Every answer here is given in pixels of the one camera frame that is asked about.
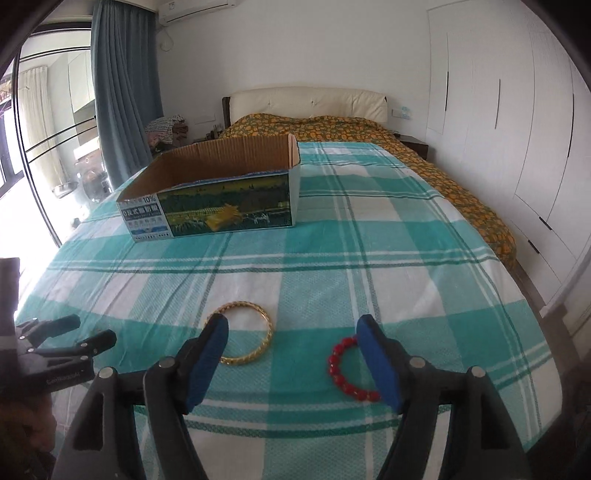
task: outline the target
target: bed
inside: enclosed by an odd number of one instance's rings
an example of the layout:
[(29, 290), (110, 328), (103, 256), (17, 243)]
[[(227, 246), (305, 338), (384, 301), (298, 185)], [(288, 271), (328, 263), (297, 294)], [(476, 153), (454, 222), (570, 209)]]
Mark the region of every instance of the bed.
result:
[[(115, 204), (123, 185), (60, 248), (19, 320), (80, 316), (80, 329), (46, 346), (111, 328), (117, 344), (95, 367), (127, 372), (177, 352), (222, 304), (261, 305), (276, 328), (269, 350), (248, 365), (220, 365), (205, 401), (186, 417), (212, 480), (377, 476), (398, 419), (381, 403), (344, 395), (326, 364), (364, 313), (439, 368), (485, 368), (524, 446), (533, 445), (560, 413), (560, 380), (532, 311), (489, 245), (379, 145), (299, 148), (296, 226), (135, 244)], [(251, 350), (265, 334), (248, 312), (229, 318), (227, 355)], [(343, 369), (372, 388), (357, 351)], [(86, 388), (54, 395), (60, 435)], [(161, 478), (141, 407), (136, 421), (147, 477)], [(437, 478), (446, 422), (442, 408), (426, 479)]]
[(379, 145), (437, 189), (512, 271), (517, 247), (511, 230), (470, 191), (399, 142), (384, 125), (384, 95), (353, 89), (275, 87), (237, 92), (222, 99), (225, 137), (292, 133), (299, 141), (368, 142)]

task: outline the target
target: blue gripper pad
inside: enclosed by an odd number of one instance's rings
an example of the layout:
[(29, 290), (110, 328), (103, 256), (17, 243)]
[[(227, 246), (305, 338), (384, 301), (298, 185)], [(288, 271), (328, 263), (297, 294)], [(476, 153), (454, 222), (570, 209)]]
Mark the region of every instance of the blue gripper pad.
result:
[(199, 360), (191, 370), (189, 387), (187, 389), (187, 411), (191, 411), (205, 398), (205, 393), (212, 381), (213, 374), (219, 365), (226, 344), (228, 343), (228, 320), (223, 315), (217, 319), (212, 318), (210, 322), (216, 321), (217, 326), (209, 340), (203, 347)]
[(381, 330), (374, 332), (368, 322), (377, 325), (371, 315), (363, 315), (357, 321), (357, 344), (383, 401), (396, 413), (400, 413), (403, 404), (400, 379), (376, 335), (381, 335), (385, 341), (387, 338)]

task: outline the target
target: orange floral blanket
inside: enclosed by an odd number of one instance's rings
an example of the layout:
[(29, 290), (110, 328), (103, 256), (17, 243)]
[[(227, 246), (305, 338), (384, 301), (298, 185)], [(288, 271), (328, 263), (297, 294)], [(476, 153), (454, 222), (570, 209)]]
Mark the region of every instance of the orange floral blanket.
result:
[(517, 248), (509, 228), (493, 210), (481, 204), (470, 191), (423, 160), (413, 150), (400, 143), (379, 124), (364, 118), (317, 116), (287, 118), (268, 113), (253, 113), (228, 128), (223, 137), (247, 135), (281, 135), (292, 133), (298, 141), (366, 142), (379, 145), (418, 173), (429, 185), (447, 198), (480, 233), (507, 270), (516, 263)]

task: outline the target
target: wardrobe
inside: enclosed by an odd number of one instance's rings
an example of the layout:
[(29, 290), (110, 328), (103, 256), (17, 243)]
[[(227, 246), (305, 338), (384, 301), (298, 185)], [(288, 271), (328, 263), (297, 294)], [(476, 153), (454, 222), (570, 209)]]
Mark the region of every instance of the wardrobe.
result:
[(591, 93), (519, 0), (428, 12), (430, 160), (493, 208), (548, 307), (591, 236)]

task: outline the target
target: air conditioner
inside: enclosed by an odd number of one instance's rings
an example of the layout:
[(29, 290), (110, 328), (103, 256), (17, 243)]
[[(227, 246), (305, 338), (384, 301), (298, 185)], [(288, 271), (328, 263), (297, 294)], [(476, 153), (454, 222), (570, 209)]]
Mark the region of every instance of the air conditioner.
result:
[(158, 20), (161, 25), (170, 25), (190, 15), (207, 14), (235, 6), (236, 0), (175, 0), (158, 8)]

